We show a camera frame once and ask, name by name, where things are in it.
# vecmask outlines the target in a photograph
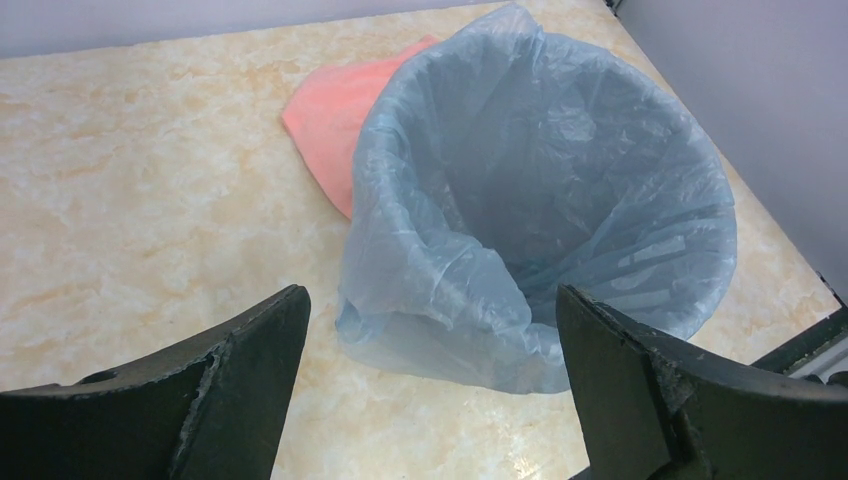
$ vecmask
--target marble surface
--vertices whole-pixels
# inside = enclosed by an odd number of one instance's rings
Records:
[[[597,0],[522,2],[667,87]],[[347,220],[278,114],[308,72],[445,38],[496,5],[0,62],[0,390],[85,375],[305,285],[313,312],[274,478],[565,478],[570,393],[372,370],[333,330]],[[837,308],[728,165],[739,264],[693,342],[748,363]]]

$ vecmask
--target blue plastic bag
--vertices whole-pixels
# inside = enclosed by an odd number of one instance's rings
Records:
[[[336,327],[394,372],[560,392],[559,284],[689,338],[736,264],[733,195],[695,120],[515,5],[401,66],[353,180]]]

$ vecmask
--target plastic bag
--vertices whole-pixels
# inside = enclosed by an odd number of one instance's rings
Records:
[[[389,371],[560,392],[559,284],[689,338],[736,264],[733,195],[694,119],[515,5],[398,69],[353,181],[336,327]]]

